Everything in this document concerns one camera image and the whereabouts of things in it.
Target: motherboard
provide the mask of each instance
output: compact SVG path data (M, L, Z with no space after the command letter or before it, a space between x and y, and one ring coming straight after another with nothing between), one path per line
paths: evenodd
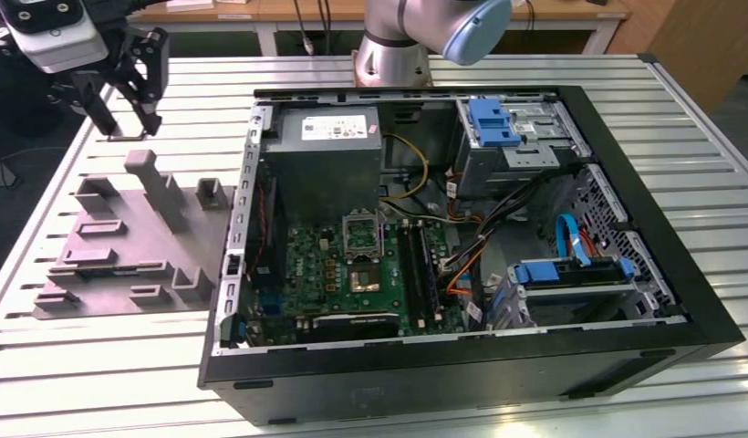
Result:
M450 251L441 224L364 221L344 216L338 225L288 229L284 288L260 296L271 345L318 341L302 333L316 334L323 325L332 339L352 324L358 336L360 329L394 337L463 331L461 307L439 297L439 260ZM420 251L407 250L411 245Z

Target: white slatted table surface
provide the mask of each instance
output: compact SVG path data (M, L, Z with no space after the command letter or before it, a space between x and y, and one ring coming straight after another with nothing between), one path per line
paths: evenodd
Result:
M637 57L433 59L438 85L581 85L748 338L748 163L657 67ZM150 148L183 186L234 184L254 89L346 87L348 58L175 59L144 143L106 143L86 123L0 274L0 437L687 436L748 433L748 341L606 400L437 412L258 430L196 389L206 312L39 321L32 299L63 246L83 176L138 186L122 163ZM135 123L120 99L110 102Z

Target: dark floor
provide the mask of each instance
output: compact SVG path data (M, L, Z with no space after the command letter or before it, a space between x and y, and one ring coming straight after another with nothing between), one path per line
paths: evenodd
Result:
M748 157L748 79L739 82L726 102L711 114L711 119L731 142ZM31 151L7 161L9 169L20 176L21 184L13 189L0 188L0 265L20 234L35 204L63 157L63 151L48 148L65 147L80 124L80 117L63 112L57 128L37 139L27 140L8 132L0 124L0 156L31 148Z

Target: orange wire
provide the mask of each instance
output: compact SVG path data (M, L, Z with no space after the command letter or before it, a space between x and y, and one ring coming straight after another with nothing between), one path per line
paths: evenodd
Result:
M589 248L589 252L591 256L599 256L598 248L593 244L593 239L590 239L589 232L586 230L579 230L579 237L582 238L582 242Z
M447 203L447 218L451 219L453 221L465 221L466 219L471 219L471 222L474 222L475 224L482 224L482 218L479 216L455 216L451 212L453 210L453 206L455 205L455 201L457 199L453 199L449 203Z
M451 279L450 281L450 285L447 286L447 293L450 295L455 295L458 293L465 294L466 295L466 291L463 289L455 289L455 284L458 283L458 279L461 278L461 276L463 275L463 272L466 272L469 270L469 267L471 266L471 264L474 263L474 261L479 258L479 256L482 256L482 251L485 251L485 247L487 246L487 244L485 244L479 250L477 251L477 253L471 256L471 258L469 258L469 260L466 261L466 263L463 264L463 267L461 268L461 270L458 271L458 274L455 274L455 277Z

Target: power supply label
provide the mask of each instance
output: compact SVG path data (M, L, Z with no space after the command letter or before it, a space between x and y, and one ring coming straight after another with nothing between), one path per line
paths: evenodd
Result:
M303 119L300 139L350 140L367 137L366 116L319 116Z

